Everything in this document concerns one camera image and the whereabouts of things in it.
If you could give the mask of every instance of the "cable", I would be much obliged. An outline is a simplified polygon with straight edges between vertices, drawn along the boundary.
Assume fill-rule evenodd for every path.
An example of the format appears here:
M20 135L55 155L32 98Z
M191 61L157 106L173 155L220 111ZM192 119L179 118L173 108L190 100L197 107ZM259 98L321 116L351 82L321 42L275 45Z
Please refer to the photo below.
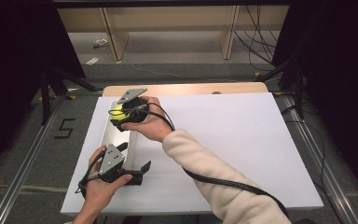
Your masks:
M339 223L343 224L343 221L341 220L340 216L338 215L338 211L337 211L336 207L331 202L330 198L328 197L327 190L324 187L324 164L325 164L325 152L326 152L326 150L325 150L324 139L323 139L322 134L318 131L318 129L316 129L315 127L313 127L312 125L310 125L310 124L308 124L308 123L306 123L304 121L286 120L285 122L286 123L299 123L299 124L305 125L306 127L311 127L319 135L319 138L321 139L321 142L322 142L322 149L323 149L321 175L320 175L322 185L317 184L314 180L312 180L312 182L313 182L313 184L315 186L317 186L319 189L321 189L322 193L326 196L327 201L330 203L330 206L332 207L333 212L335 213Z
M158 75L158 76L186 77L186 76L180 76L180 75L171 74L171 73L157 73L157 72L153 72L153 71L148 70L148 69L137 68L137 67L135 67L135 65L133 65L133 63L131 63L131 66L132 66L135 70L148 72L148 73L151 73L151 74L154 74L154 75ZM233 80L233 79L219 79L219 78L207 78L207 77L187 77L187 78L199 78L199 79L208 80L208 81L239 82L238 80Z
M257 57L259 57L260 59L264 60L267 63L271 63L268 59L266 59L265 57L261 56L257 51L255 51L254 49L252 49L251 46L247 45L241 38L240 36L237 34L237 32L234 32L234 34L237 36L237 38L240 40L240 42L249 50L249 64L256 70L260 70L260 71L266 71L269 72L271 70L268 69L262 69L262 68L258 68L256 67L253 63L252 63L252 59L251 59L251 52L256 55Z
M272 31L269 31L269 33L272 35L272 37L275 39L275 41L278 41L278 38L275 37L275 35L272 33Z
M168 116L168 114L165 112L165 110L160 106L160 105L157 105L157 104L154 104L154 103L150 103L151 105L156 105L158 106L160 109L162 109L162 111L164 112L165 115L167 115L168 119L165 119L163 116L161 116L160 114L157 114L155 112L152 112L152 111L147 111L147 110L139 110L139 112L143 112L143 113L147 113L147 114L150 114L150 115L154 115L154 116L157 116L161 119L163 119L170 127L171 127L171 130L172 131L175 131L175 128L173 126L173 123L170 119L170 117ZM222 185L222 186L227 186L227 187L231 187L231 188L236 188L236 189L241 189L241 190L246 190L246 191L249 191L249 192L252 192L256 195L265 195L265 196L269 196L272 200L275 201L275 203L281 208L282 212L287 216L288 216L288 213L287 213L287 210L286 208L284 207L284 205L278 200L276 199L274 196L270 195L269 193L265 192L264 190L262 189L258 189L258 188L255 188L253 186L250 186L250 185L246 185L246 184L243 184L243 183L239 183L239 182L235 182L235 181L230 181L230 180L223 180L223 179L217 179L217 178L211 178L211 177L207 177L207 176L203 176L203 175L196 175L190 171L188 171L187 169L183 168L183 170L190 176L192 177L193 179L195 180L198 180L200 182L204 182L204 183L209 183L209 184L215 184L215 185Z
M255 33L254 33L254 37L252 38L251 46L252 46L253 42L255 41L255 34L258 33L260 35L260 40L263 43L263 45L262 45L263 49L266 52L267 57L269 58L269 61L271 61L269 54L271 54L272 57L273 57L273 54L272 54L271 50L269 49L269 44L267 44L266 40L264 39L264 37L261 35L261 32L260 32L261 31L261 29L260 29L261 6L257 6L257 22L255 22L255 19L253 18L248 6L246 6L246 10L248 11L248 14L249 14L249 16L252 20L252 23L255 27Z
M86 174L83 176L83 178L78 183L78 189L75 191L75 193L81 192L84 198L86 198L86 186L87 182L89 181L89 175L91 172L92 167L95 165L95 163L105 154L105 150L102 151L100 154L98 154L97 157L92 161L92 163L89 165L89 169L87 170Z
M286 113L289 110L295 109L296 106L295 105L291 105L289 107L287 107L286 109L284 109L283 111L281 111L281 115L283 115L284 113Z
M248 33L246 33L246 31L243 31L243 32L244 32L244 33L246 34L246 36L248 36L250 39L253 39L251 36L248 35ZM272 47L272 48L276 48L276 47L273 46L273 45L270 45L270 44L267 44L267 43L263 43L263 42L261 42L261 41L255 40L255 39L254 39L254 42L256 42L257 44L266 45L266 46L269 46L269 47Z
M210 177L206 177L206 176L203 176L203 175L196 175L196 174L193 174L190 171L186 170L185 168L184 168L184 170L189 176L191 176L192 178L194 178L194 179L196 179L196 180L198 180L200 182L209 183L209 184L215 184L215 185L222 185L222 186L232 187L232 188L236 188L236 189L242 189L242 190L252 192L252 193L254 193L256 195L269 196L281 208L282 212L287 217L289 217L289 215L287 213L287 210L283 206L283 204L278 199L276 199L274 196L270 195L269 193L265 192L262 189L258 189L258 188L255 188L253 186L250 186L250 185L247 185L247 184L242 184L242 183L235 182L235 181L210 178Z

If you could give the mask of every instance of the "black tape marking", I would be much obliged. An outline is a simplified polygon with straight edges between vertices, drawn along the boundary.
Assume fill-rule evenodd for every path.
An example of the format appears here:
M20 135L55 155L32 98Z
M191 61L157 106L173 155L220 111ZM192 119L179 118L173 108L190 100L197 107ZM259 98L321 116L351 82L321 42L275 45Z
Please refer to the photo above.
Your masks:
M63 128L63 124L66 122L66 121L74 121L76 119L63 119L62 122L61 122L61 126L60 126L60 129L58 131L68 131L68 134L66 136L55 136L54 139L65 139L65 138L70 138L71 137L71 133L72 131L74 130L73 128Z

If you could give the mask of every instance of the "human hand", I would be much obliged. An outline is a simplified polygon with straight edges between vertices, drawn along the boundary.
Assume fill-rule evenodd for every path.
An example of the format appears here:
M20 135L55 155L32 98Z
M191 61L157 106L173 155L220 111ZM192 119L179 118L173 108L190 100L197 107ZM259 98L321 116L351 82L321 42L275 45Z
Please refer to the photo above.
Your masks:
M149 103L149 111L165 117L164 111L156 105L160 105L157 97L141 96ZM161 118L154 115L147 115L141 123L123 123L121 128L129 131L136 131L143 134L150 140L162 142L165 136L172 132L170 126Z
M89 158L89 165L104 150L106 150L106 146L95 150ZM90 171L91 174L97 171L98 165L99 162L94 164ZM86 201L73 223L92 223L112 200L116 190L127 184L131 179L132 175L123 175L113 183L106 183L99 178L90 180L87 184Z

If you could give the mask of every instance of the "white sleeve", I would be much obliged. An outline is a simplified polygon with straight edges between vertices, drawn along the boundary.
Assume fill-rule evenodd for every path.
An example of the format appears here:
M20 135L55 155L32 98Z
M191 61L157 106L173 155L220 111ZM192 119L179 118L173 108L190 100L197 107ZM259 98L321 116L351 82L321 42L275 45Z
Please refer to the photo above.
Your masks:
M222 161L184 130L167 135L162 142L162 147L168 156L194 174L231 180L259 188L254 181ZM249 191L197 180L194 182L208 201L213 213L224 223L290 223L280 207L269 196L255 195Z

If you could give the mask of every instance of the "metal rail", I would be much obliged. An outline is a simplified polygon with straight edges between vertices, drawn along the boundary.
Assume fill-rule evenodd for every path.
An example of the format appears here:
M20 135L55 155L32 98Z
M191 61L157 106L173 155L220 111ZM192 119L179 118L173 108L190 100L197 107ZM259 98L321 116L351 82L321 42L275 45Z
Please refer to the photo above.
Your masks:
M37 157L37 154L40 151L40 148L42 147L46 135L50 129L50 125L52 121L55 118L55 115L64 101L65 96L58 96L54 100L54 105L51 108L51 115L47 122L42 125L40 128L33 144L31 145L30 150L28 151L24 161L21 164L21 167L19 171L17 172L16 176L14 177L13 181L11 182L10 186L7 189L7 192L5 193L4 197L2 198L0 202L0 223L5 223L7 216L13 207L14 202L17 199L17 196L19 195L19 192L21 190L21 186L23 185L27 175L29 174L33 164L34 160Z
M281 6L311 5L312 0L18 0L17 5L48 6L56 8L82 7L207 7L207 6Z
M287 106L292 106L295 104L292 98L286 96L284 96L284 102L286 103ZM301 121L296 111L292 111L291 116L294 119L294 121ZM353 211L351 202L345 196L344 191L342 190L341 186L338 184L336 178L333 175L333 172L330 170L326 159L324 159L324 153L316 144L315 139L310 133L310 129L307 127L307 124L302 125L300 123L297 123L296 126L301 136L303 137L304 142L306 143L307 148L310 151L310 155L315 161L319 171L321 172L322 167L324 168L323 171L324 184L334 200L336 209L339 212L342 221L347 224L358 223L358 217L355 215Z

